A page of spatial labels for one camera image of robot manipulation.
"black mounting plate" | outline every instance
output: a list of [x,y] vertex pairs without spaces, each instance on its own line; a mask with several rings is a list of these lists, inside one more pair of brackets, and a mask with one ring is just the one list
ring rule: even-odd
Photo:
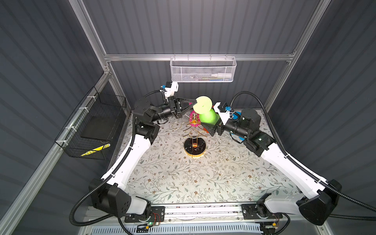
[[[241,205],[241,210],[242,210],[242,214],[243,214],[243,217],[245,220],[259,220],[261,219],[258,215],[257,215],[257,212],[254,211],[254,210],[251,210],[249,207],[250,206],[255,206],[256,204],[242,204]],[[283,215],[282,213],[275,213],[275,214],[271,214],[268,218],[265,218],[265,219],[281,219],[283,218]]]
[[135,214],[126,214],[124,218],[125,223],[148,223],[148,222],[154,222],[154,214],[156,213],[160,216],[161,222],[164,221],[164,213],[165,213],[165,207],[164,206],[152,206],[152,212],[150,214],[150,218],[147,221],[139,221],[137,218],[137,215]]

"wire basket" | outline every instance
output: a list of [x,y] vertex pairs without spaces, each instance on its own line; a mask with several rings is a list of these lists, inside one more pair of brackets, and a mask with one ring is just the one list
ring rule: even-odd
[[236,68],[235,57],[178,56],[171,57],[173,82],[232,82]]
[[[73,112],[55,142],[70,157],[105,160],[112,156],[116,148],[114,137],[120,135],[126,120],[126,98],[97,92],[86,107],[79,109],[76,121],[67,126]],[[59,139],[65,129],[67,135]]]

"floral tablecloth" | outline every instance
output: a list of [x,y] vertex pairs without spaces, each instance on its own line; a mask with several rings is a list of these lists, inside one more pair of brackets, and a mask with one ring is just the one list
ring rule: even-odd
[[[271,134],[262,115],[260,129]],[[207,134],[206,151],[198,159],[184,149],[186,128],[175,130],[188,117],[160,125],[153,145],[144,153],[129,178],[126,192],[158,203],[255,201],[264,193],[298,194],[298,189],[273,165],[234,142],[228,132]],[[132,135],[129,123],[120,153]]]

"black mesh basket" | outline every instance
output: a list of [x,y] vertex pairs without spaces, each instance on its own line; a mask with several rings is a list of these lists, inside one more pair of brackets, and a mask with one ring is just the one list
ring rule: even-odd
[[[79,109],[82,111],[77,120],[68,126],[73,112],[55,142],[70,157],[101,160],[111,157],[126,120],[126,98],[97,92],[85,108]],[[66,137],[58,139],[65,129],[68,129]]]

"round black base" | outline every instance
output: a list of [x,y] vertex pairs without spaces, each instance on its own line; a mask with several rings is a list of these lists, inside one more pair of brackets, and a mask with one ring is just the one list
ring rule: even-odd
[[202,138],[188,138],[184,142],[184,150],[188,156],[198,158],[202,156],[206,149],[206,143]]

